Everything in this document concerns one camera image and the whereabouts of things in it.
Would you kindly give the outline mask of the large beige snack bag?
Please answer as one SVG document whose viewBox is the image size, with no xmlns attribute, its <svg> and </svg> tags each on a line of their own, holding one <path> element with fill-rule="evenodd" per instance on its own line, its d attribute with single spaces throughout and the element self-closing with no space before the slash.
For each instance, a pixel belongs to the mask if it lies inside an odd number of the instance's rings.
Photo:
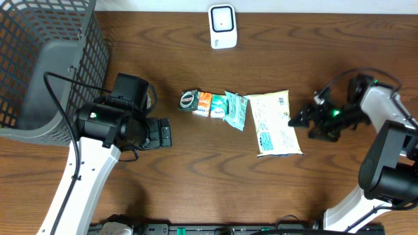
<svg viewBox="0 0 418 235">
<path fill-rule="evenodd" d="M 251 105 L 258 158 L 301 155 L 295 129 L 289 126 L 290 107 L 288 90 L 247 95 Z"/>
</svg>

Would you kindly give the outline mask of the dark green round-logo packet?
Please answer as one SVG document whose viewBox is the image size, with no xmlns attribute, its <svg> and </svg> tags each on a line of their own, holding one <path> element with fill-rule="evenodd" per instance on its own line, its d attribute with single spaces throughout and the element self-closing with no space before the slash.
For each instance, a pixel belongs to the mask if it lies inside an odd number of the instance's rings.
<svg viewBox="0 0 418 235">
<path fill-rule="evenodd" d="M 192 112 L 197 110 L 200 94 L 200 91 L 196 89 L 184 91 L 180 97 L 178 109 L 183 112 Z"/>
</svg>

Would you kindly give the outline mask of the orange small snack packet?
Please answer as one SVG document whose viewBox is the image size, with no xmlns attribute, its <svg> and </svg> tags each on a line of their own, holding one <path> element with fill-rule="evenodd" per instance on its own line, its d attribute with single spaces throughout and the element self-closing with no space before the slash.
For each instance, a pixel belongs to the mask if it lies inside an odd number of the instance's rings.
<svg viewBox="0 0 418 235">
<path fill-rule="evenodd" d="M 199 103 L 197 109 L 192 111 L 193 115 L 208 117 L 210 115 L 212 103 L 212 94 L 207 92 L 200 92 Z"/>
</svg>

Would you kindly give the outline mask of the teal small snack packet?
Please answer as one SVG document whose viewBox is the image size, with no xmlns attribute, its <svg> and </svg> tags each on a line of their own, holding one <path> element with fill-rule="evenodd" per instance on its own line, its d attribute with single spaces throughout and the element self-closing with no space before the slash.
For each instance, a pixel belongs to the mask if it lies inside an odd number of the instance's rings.
<svg viewBox="0 0 418 235">
<path fill-rule="evenodd" d="M 210 117 L 223 119 L 228 113 L 228 99 L 226 95 L 212 95 Z"/>
</svg>

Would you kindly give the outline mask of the light green snack packet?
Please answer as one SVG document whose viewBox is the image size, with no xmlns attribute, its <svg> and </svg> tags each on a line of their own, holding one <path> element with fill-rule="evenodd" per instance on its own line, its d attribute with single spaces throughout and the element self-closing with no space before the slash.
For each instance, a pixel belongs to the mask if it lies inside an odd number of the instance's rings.
<svg viewBox="0 0 418 235">
<path fill-rule="evenodd" d="M 243 131 L 246 122 L 248 99 L 237 93 L 225 91 L 228 100 L 228 114 L 223 118 L 230 126 Z"/>
</svg>

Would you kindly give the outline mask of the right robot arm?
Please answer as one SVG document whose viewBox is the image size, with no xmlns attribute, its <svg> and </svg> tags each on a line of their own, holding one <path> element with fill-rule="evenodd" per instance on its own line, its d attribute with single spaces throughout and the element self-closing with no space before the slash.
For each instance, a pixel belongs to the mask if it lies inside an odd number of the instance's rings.
<svg viewBox="0 0 418 235">
<path fill-rule="evenodd" d="M 350 79 L 347 104 L 337 107 L 330 87 L 292 117 L 290 127 L 308 128 L 312 139 L 337 142 L 346 128 L 372 125 L 377 136 L 361 164 L 358 184 L 339 204 L 324 212 L 319 229 L 354 234 L 379 215 L 417 207 L 417 121 L 400 100 L 401 81 L 384 84 L 364 69 Z"/>
</svg>

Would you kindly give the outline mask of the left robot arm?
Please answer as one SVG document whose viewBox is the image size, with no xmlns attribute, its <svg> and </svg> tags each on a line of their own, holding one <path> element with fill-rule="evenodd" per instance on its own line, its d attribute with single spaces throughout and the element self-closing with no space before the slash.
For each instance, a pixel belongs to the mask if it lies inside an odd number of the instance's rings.
<svg viewBox="0 0 418 235">
<path fill-rule="evenodd" d="M 157 104 L 146 80 L 119 73 L 113 90 L 79 108 L 69 119 L 44 73 L 45 86 L 69 129 L 72 147 L 39 234 L 87 234 L 103 186 L 120 155 L 172 146 L 170 121 L 150 117 Z"/>
</svg>

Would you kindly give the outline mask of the white barcode scanner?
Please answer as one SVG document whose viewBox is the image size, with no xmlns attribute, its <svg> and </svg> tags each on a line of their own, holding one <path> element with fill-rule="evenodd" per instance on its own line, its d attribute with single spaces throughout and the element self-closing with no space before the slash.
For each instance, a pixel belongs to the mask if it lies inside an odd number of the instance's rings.
<svg viewBox="0 0 418 235">
<path fill-rule="evenodd" d="M 238 42 L 236 12 L 232 5 L 213 5 L 208 9 L 210 44 L 215 50 L 234 48 Z"/>
</svg>

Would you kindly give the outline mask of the dark grey mesh plastic basket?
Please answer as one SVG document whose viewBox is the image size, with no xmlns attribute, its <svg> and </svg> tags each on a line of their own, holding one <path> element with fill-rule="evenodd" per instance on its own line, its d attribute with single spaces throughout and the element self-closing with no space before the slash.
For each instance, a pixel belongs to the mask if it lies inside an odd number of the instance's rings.
<svg viewBox="0 0 418 235">
<path fill-rule="evenodd" d="M 44 83 L 68 118 L 100 96 L 109 50 L 94 13 L 95 0 L 1 2 L 1 136 L 67 146 L 68 128 Z"/>
</svg>

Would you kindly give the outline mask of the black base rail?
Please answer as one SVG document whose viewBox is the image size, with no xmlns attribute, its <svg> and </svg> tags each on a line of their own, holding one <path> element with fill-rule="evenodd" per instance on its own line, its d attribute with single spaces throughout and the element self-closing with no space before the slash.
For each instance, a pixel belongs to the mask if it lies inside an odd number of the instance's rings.
<svg viewBox="0 0 418 235">
<path fill-rule="evenodd" d="M 168 225 L 144 224 L 135 227 L 111 222 L 105 225 L 93 225 L 88 235 L 292 235 L 292 234 L 333 234 L 333 231 L 308 228 L 303 224 L 282 223 L 279 225 Z"/>
</svg>

